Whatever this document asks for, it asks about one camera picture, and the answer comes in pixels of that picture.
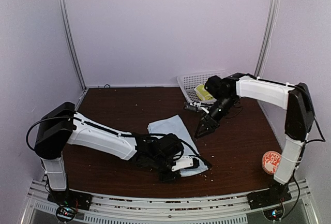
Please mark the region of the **white plastic basket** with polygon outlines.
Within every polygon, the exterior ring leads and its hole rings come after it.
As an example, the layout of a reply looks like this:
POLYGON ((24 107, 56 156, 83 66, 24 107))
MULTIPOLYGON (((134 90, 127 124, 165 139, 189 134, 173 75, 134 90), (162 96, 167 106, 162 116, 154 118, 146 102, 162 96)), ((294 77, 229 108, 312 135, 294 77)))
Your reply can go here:
POLYGON ((216 70, 216 71, 197 72, 197 73, 177 76, 176 79, 187 102, 202 102, 202 103, 210 104, 210 103, 214 103, 216 100, 211 99, 211 100, 202 101, 198 97, 194 89, 200 84, 205 84, 209 77, 219 76, 220 78, 224 78, 229 75, 230 74, 227 71, 216 70))

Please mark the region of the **red patterned bowl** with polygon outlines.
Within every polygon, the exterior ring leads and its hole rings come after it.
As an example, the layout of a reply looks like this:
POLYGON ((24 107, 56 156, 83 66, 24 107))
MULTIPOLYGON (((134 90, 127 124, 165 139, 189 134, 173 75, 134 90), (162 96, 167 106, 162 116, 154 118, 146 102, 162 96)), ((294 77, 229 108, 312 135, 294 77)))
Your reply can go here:
POLYGON ((275 151, 268 151, 262 157, 262 169, 269 175, 274 175, 277 171, 281 155, 275 151))

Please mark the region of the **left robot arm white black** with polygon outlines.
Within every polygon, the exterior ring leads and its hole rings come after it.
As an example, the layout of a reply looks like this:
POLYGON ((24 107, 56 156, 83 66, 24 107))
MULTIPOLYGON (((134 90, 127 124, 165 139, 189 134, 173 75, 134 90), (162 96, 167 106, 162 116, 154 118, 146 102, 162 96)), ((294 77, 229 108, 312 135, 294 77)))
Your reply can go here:
POLYGON ((35 126, 38 132, 31 149, 41 158, 49 187, 62 205, 74 201, 74 193, 68 189, 63 160, 66 144, 102 151, 138 167, 154 168, 162 182, 180 177, 180 172, 172 168, 175 156, 182 155, 184 148, 174 134, 138 134, 112 129, 76 112, 71 102, 64 102, 32 124, 35 126))

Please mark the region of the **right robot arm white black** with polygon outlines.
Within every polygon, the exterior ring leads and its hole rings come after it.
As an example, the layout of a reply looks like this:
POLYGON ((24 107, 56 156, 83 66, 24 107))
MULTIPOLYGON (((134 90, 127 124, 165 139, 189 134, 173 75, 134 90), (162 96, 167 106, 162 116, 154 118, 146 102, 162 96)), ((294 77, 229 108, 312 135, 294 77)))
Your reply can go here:
POLYGON ((305 147, 312 142, 325 142, 317 120, 309 87, 306 83, 291 84, 255 77, 249 73, 235 73, 221 78, 217 75, 207 79, 205 90, 215 102, 204 111, 196 128, 196 139, 216 131, 220 121, 242 98, 260 103, 264 113, 266 106, 283 111, 284 145, 281 159, 274 174, 277 183, 265 193, 265 200, 276 204, 285 195, 286 185, 300 165, 305 147))

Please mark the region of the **light blue towel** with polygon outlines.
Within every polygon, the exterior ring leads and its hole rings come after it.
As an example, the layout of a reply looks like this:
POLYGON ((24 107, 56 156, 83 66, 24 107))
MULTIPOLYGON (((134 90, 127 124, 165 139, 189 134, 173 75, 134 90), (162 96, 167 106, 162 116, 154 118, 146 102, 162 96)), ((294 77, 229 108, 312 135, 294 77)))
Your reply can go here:
POLYGON ((181 177, 195 176, 208 171, 211 165, 204 160, 193 139, 191 138, 188 129, 179 115, 175 115, 166 119, 154 121, 148 124, 148 133, 157 136, 162 141, 169 143, 168 149, 170 155, 196 157, 200 166, 196 169, 179 170, 181 177))

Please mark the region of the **green patterned towel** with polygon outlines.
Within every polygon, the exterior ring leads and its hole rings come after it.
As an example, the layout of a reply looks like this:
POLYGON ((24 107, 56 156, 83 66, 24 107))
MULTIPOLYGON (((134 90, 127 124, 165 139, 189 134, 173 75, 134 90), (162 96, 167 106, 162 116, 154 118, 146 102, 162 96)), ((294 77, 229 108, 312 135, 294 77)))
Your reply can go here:
POLYGON ((214 102, 215 98, 205 89, 204 84, 199 84, 194 91, 201 102, 214 102))

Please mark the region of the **aluminium frame post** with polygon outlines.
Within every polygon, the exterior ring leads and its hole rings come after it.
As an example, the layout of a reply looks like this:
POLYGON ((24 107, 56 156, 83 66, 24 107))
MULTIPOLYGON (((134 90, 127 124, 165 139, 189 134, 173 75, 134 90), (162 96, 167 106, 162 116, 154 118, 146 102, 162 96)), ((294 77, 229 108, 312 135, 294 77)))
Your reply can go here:
POLYGON ((276 22, 278 6, 280 0, 270 0, 269 9, 266 19, 266 25, 264 30, 264 35, 262 39, 261 48, 259 51, 258 61, 255 67, 254 76, 261 76, 266 64, 268 49, 271 41, 272 32, 276 22))
POLYGON ((83 74, 82 74, 82 70, 81 70, 81 66, 80 66, 80 63, 79 63, 79 60, 77 57, 76 48, 74 46, 74 40, 73 40, 71 28, 70 28, 66 1, 58 0, 58 3, 59 3, 61 16, 62 16, 62 22, 63 22, 63 27, 64 27, 64 32, 65 32, 65 37, 66 37, 66 42, 67 42, 70 58, 72 60, 73 68, 77 75, 80 88, 84 91, 87 89, 87 87, 86 87, 86 84, 85 84, 85 81, 83 78, 83 74))

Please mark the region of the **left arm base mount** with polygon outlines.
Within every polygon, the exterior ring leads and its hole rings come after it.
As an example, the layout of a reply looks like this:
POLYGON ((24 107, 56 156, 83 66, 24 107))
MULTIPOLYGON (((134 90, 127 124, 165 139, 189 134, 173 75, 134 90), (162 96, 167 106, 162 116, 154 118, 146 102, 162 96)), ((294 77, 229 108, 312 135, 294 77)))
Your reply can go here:
POLYGON ((88 211, 92 202, 92 195, 70 189, 55 191, 49 187, 48 201, 74 209, 88 211))

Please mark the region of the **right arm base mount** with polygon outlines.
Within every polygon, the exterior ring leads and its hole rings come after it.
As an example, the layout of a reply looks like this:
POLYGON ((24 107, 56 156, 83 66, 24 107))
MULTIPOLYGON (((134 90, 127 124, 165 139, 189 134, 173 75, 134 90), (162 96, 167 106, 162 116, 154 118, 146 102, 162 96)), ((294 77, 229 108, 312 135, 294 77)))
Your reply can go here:
POLYGON ((291 199, 292 196, 289 193, 288 183, 283 185, 273 182, 268 189, 253 191, 247 194, 247 200, 251 210, 281 204, 291 199))

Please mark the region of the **right aluminium frame post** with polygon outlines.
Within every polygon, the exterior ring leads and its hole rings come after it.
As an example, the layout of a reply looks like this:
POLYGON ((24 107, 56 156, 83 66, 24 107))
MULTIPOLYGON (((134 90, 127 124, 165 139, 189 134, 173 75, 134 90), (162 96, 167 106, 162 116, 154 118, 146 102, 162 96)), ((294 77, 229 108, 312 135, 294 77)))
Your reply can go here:
POLYGON ((270 0, 269 9, 266 19, 266 25, 264 30, 264 35, 262 39, 261 48, 259 51, 258 61, 255 67, 254 76, 261 76, 266 64, 268 49, 271 41, 272 32, 276 22, 278 6, 280 0, 270 0))

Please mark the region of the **left aluminium frame post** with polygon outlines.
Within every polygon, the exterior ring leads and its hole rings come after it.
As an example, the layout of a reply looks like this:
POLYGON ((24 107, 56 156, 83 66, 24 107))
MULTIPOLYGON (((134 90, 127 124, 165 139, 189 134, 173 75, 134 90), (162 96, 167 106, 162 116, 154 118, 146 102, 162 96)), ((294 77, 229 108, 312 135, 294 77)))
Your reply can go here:
POLYGON ((71 28, 70 28, 66 1, 58 0, 58 3, 59 3, 61 16, 62 16, 62 22, 63 22, 63 27, 64 27, 64 32, 65 32, 65 37, 66 37, 66 42, 67 42, 70 58, 72 60, 73 68, 77 75, 80 88, 84 91, 87 89, 87 87, 86 87, 86 84, 85 84, 85 81, 83 78, 83 74, 82 74, 82 70, 81 70, 81 66, 80 66, 80 63, 79 63, 79 60, 77 57, 76 48, 74 46, 74 40, 73 40, 71 28))

